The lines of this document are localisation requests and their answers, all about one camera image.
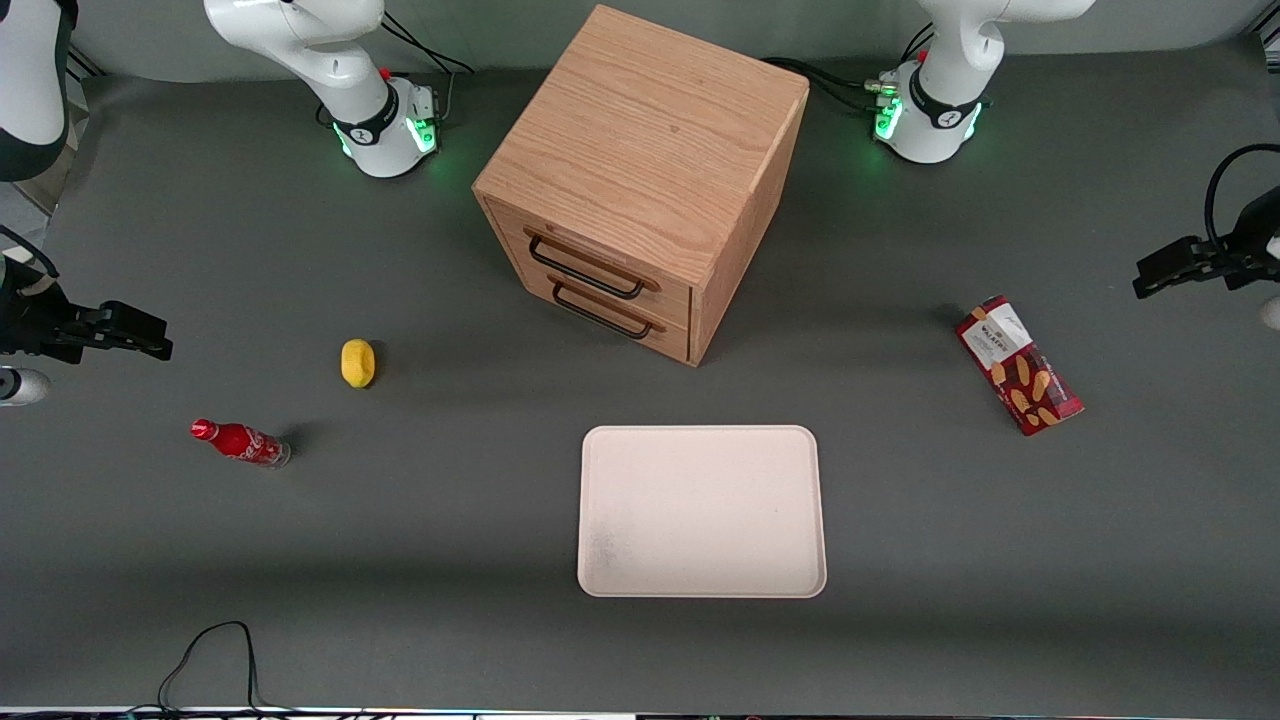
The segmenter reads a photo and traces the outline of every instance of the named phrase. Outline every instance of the black cable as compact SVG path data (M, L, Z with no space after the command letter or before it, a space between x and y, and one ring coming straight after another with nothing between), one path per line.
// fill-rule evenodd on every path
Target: black cable
M436 50L431 50L426 45L422 45L421 42L419 42L417 37L415 37L413 33L410 32L410 29L407 27L404 27L399 20L396 19L394 15L392 15L390 13L383 13L383 14L387 17L388 20L392 22L392 24L396 26L393 28L393 27L388 26L387 23L383 23L383 29L385 29L387 32L392 33L393 36L396 36L401 41L407 42L407 44L412 45L413 47L417 47L422 53L426 53L428 56L430 56L433 60L435 60L435 64L440 65L440 68L444 72L447 72L447 73L452 73L453 72L449 68L445 68L444 63L453 63L454 65L457 65L457 67L462 68L463 70L466 70L468 73L472 73L472 74L476 72L475 68L472 68L471 65L463 63L462 60L451 58L451 56L445 55L444 53L439 53Z
M81 50L79 47L76 47L74 45L68 45L68 51L74 51L76 56L78 58L77 61L84 63L84 67L87 69L92 70L95 76L105 76L106 74L106 70L102 69L102 65L99 65L97 63L95 63L93 59L90 58L88 55L86 55L84 51Z
M408 37L404 37L403 35L401 35L399 32L397 32L396 28L393 28L392 26L389 26L387 23L383 23L383 29L385 29L387 32L392 33L392 36L396 37L397 40L407 42L407 44L412 45L413 47L417 47L422 53L426 53L426 56L430 58L431 61L436 64L436 67L439 67L443 72L445 72L445 73L448 73L451 76L453 74L453 69L449 68L448 65L445 65L439 58L436 58L431 53L431 50L428 50L425 46L422 46L422 44L417 42L416 40L410 40Z
M932 27L933 23L928 23L920 28L920 32L916 32L914 36L911 36L911 40L906 44L906 50L902 50L902 59L899 60L899 64L905 63L906 59L911 56L911 53L919 50L922 45L924 45L925 42L929 41L929 38L933 37L932 33L929 35L929 37L924 37L924 33L929 32Z
M1280 13L1280 8L1272 8L1271 12L1267 13L1267 17L1258 20L1258 24L1254 26L1253 32L1262 32L1262 28L1266 27L1266 24L1270 23L1272 19L1275 19L1276 13Z
M457 67L460 67L460 68L465 69L465 70L466 70L467 73L471 73L471 74L475 74L475 68L472 68L471 65L468 65L468 64L463 63L462 60L456 60L456 59L453 59L453 58L449 58L449 56L448 56L448 55L445 55L444 53L439 53L439 51L436 51L436 50L431 50L430 47L428 47L428 46L422 45L421 42L419 42L419 41L417 41L417 37L415 37L415 36L413 36L413 33L412 33L412 32L410 32L407 27L404 27L403 24L401 24L401 22L399 22L399 20L397 20L397 19L396 19L396 18L394 18L394 17L393 17L393 15L392 15L390 13L385 13L385 15L387 15L387 18L388 18L388 19L389 19L389 20L390 20L392 23L394 23L394 24L396 24L396 27L398 27L398 28L401 29L401 32L403 32L403 33L404 33L404 35L407 35L407 36L408 36L408 37L410 37L411 40L413 40L413 42L415 42L415 44L416 44L416 45L417 45L419 47L421 47L421 49L422 49L424 51L426 51L428 54L430 54L430 55L433 55L434 58L438 58L438 59L440 59L440 60L447 60L447 61L449 61L449 63L453 63L454 65L457 65Z
M4 234L9 240L12 240L15 243L18 243L19 247L22 247L27 252L31 252L32 255L35 255L36 260L40 260L40 264L45 266L45 274L46 275L49 275L51 278L56 278L58 277L58 268L54 266L54 261L49 259L49 255L45 255L44 252L41 252L41 250L38 247L36 247L35 245L32 245L29 240L27 240L27 238L22 237L20 234L13 232L12 229L9 229L9 225L5 225L5 224L0 224L0 234Z
M88 63L81 59L79 54L76 53L74 47L67 50L67 56L70 58L77 65L84 68L84 72L88 73L90 76L97 77L99 74L101 74L93 68L88 67Z
M333 127L333 113L329 114L329 122L325 122L320 117L321 113L328 113L328 111L329 111L329 109L324 106L324 102L317 102L316 104L316 124L317 126L320 126L323 128L332 128Z
M78 720L82 714L67 712L64 710L35 710L32 712L15 712L13 715L0 714L4 720Z
M230 625L239 628L241 632L244 633L244 646L248 650L248 684L244 691L244 697L248 701L250 708L257 711L260 715L270 716L270 712L260 707L260 705L284 707L282 705L268 702L262 697L261 691L259 691L257 656L253 653L253 635L250 634L248 625L246 625L241 620L227 620L225 623L218 623L216 625L210 625L204 630L201 630L195 638L192 638L191 643L187 644L186 652L182 653L182 660L178 661L178 665L175 665L174 669L170 670L168 675L165 675L165 679L160 682L160 687L156 688L157 706L164 707L165 710L169 711L175 710L174 706L169 703L169 688L173 684L174 679L177 679L178 675L182 673L182 669L187 666L187 662L191 660L191 653L196 650L196 646L200 643L200 639L219 628L227 628Z
M792 58L762 58L762 61L768 63L771 65L776 65L776 67L782 68L785 70L791 70L791 72L794 72L796 74L801 74L801 76L809 78L809 82L814 87L817 87L818 90L823 91L824 94L827 94L828 96L831 96L832 100L835 100L836 102L840 102L845 108L849 108L849 109L859 111L859 113L873 113L874 114L874 113L879 111L879 108L876 108L873 105L863 105L860 102L855 102L855 101L852 101L852 100L850 100L850 99L840 95L836 91L835 87L831 87L832 85L835 85L835 86L838 86L838 87L842 87L842 88L846 88L846 90L858 90L858 91L860 91L861 87L863 87L861 83L855 83L855 82L847 81L847 79L845 79L845 78L842 78L840 76L828 73L827 70L823 70L822 68L817 68L814 65L810 65L809 63L804 63L801 60L796 60L796 59L792 59Z
M916 53L919 53L920 50L923 50L923 49L924 49L924 46L925 46L925 45L927 45L927 44L928 44L928 42L929 42L931 40L933 40L934 37L936 37L936 35L931 32L929 35L924 36L924 40L922 40L922 41L919 42L919 45L915 45L915 46L911 46L911 47L908 47L908 49L906 49L906 55L904 55L904 56L902 56L902 60L901 60L901 61L904 61L904 63L905 63L905 61L908 60L908 58L910 58L911 55L915 55Z
M1222 161L1217 164L1213 174L1208 179L1208 188L1204 191L1204 234L1208 237L1210 245L1219 255L1226 258L1231 261L1242 273L1248 274L1249 269L1244 265L1244 260L1229 255L1226 247L1222 245L1222 240L1217 237L1217 223L1213 220L1213 210L1217 208L1217 184L1222 181L1222 176L1226 174L1226 169L1231 167L1231 163L1248 155L1249 152L1280 152L1280 145L1274 142L1257 142L1254 145L1245 145L1222 158Z

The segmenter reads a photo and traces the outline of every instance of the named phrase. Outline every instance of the white tray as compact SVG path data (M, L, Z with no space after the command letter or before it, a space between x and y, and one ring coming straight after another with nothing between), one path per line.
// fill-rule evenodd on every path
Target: white tray
M827 555L813 433L595 428L582 441L577 582L596 597L818 594Z

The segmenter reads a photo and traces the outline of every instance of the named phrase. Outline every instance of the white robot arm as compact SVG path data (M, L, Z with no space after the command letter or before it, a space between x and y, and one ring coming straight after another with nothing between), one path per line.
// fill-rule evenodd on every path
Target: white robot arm
M928 58L881 73L896 88L876 138L915 163L941 163L973 136L979 97L1005 58L996 23L1047 23L1083 15L1094 0L918 0L933 18Z
M383 0L205 0L224 40L284 65L334 119L343 151L365 173L394 177L438 146L429 87L384 78L355 38L379 27Z
M74 0L0 0L0 182L33 178L67 141Z

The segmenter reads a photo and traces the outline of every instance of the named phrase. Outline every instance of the green led light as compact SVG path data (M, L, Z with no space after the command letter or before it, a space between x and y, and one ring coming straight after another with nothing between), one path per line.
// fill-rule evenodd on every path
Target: green led light
M413 136L413 142L417 143L417 149L422 151L422 155L435 150L435 123L404 118L404 127Z
M347 147L347 138L342 136L342 131L338 129L338 123L333 124L333 132L338 136L338 142L342 143L342 154L351 158L351 147Z
M982 114L982 102L978 102L978 106L973 109L973 118L969 118L969 129L964 131L965 140L973 137L973 131L978 124L978 115L980 114Z
M881 110L881 114L883 117L876 122L876 135L881 140L888 140L893 137L893 131L897 129L897 120L902 117L902 101L895 97L888 106Z

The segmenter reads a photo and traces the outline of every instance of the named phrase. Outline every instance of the black metal handle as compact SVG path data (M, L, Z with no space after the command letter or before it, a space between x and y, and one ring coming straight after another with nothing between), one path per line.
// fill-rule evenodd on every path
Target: black metal handle
M640 295L640 291L644 290L644 281L636 281L636 286L634 288L631 288L631 290L622 290L622 288L613 287L612 284L600 282L600 281L593 278L591 275L580 273L580 272L575 270L573 268L570 268L564 263L559 263L559 261L552 260L550 258L539 254L538 252L538 246L541 245L541 243L543 243L541 236L539 236L539 234L532 234L531 236L531 240L529 241L529 254L534 256L534 260L538 260L539 263L541 263L543 265L547 265L548 268L553 268L556 270L559 270L559 272L564 273L566 275L568 275L568 277L571 277L571 278L573 278L576 281L581 281L581 282L584 282L584 283L594 287L595 290L598 290L600 292L607 292L607 293L612 295L613 297L618 297L618 299L622 299L622 300L635 300L636 296Z
M649 337L649 331L653 329L653 323L645 323L643 329L628 331L628 329L623 328L622 325L612 322L612 320L608 320L605 318L602 318L602 316L596 315L595 313L591 313L586 307L580 307L577 305L573 305L568 300L564 300L563 297L559 296L559 291L562 291L562 290L564 290L564 283L556 283L556 287L552 290L552 299L556 300L557 305L559 305L561 307L568 310L570 313L573 313L575 315L580 315L582 318L586 318L588 320L591 320L593 323L599 323L599 324L609 328L611 331L613 331L613 332L616 332L618 334L627 336L631 340L644 340L644 338Z

